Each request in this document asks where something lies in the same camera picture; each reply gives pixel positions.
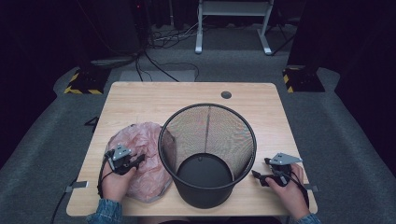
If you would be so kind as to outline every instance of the plastic bag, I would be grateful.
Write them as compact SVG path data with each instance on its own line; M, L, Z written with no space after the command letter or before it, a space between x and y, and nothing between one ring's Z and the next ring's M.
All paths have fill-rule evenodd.
M106 150L121 144L131 149L131 161L146 154L140 162L130 182L127 196L143 203L151 203L163 196L172 182L172 177L163 167L158 155L158 138L161 126L152 122L138 123L128 126L110 138Z

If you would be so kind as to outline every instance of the person's left hand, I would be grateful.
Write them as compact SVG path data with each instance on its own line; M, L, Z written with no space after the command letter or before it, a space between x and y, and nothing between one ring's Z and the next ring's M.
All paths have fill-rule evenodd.
M135 172L136 168L133 167L125 175L117 175L115 173L108 175L102 182L103 198L121 203L122 198L128 191L130 185L129 182ZM103 170L102 178L109 173L111 173L111 168L107 161Z

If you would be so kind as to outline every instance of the person's right hand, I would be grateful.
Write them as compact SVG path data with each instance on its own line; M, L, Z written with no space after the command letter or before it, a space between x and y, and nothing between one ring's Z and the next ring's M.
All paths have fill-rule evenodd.
M297 175L297 177L294 175L292 175L291 177L298 178L301 183L303 183L303 168L294 163L291 165L291 170ZM275 182L275 180L270 177L265 178L265 181L268 183L271 189L273 189L274 192L279 196L283 205L286 207L286 209L288 209L294 220L299 220L300 218L310 214L310 211L306 206L303 194L293 181L290 181L285 187L280 187Z

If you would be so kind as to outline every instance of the hand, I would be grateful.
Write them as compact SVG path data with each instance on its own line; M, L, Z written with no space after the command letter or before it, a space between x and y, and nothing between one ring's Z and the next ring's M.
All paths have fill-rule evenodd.
M103 198L109 199L114 202L120 203L122 198L125 196L126 192L129 188L129 182L134 176L136 172L136 168L132 168L128 173L125 175L117 175L115 173L108 175L102 182L102 191L103 191ZM102 178L111 173L110 165L108 161L105 164L103 169Z
M291 165L291 170L297 175L297 178L303 183L304 170L297 164ZM288 209L294 220L299 220L302 217L310 214L308 207L306 206L304 196L301 193L298 186L290 181L287 186L280 187L274 179L267 177L265 181L268 183L271 189L280 197L283 205Z

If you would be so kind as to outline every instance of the white metal table frame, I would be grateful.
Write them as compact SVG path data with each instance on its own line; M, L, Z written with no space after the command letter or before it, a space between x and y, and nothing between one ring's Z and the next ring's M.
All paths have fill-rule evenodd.
M271 49L265 38L265 31L270 19L271 11L273 8L274 0L266 2L217 2L217 1L199 1L198 6L198 32L195 46L195 53L202 53L203 42L203 29L202 21L203 16L264 16L262 28L258 29L259 38L262 42L262 47L266 55L271 54Z

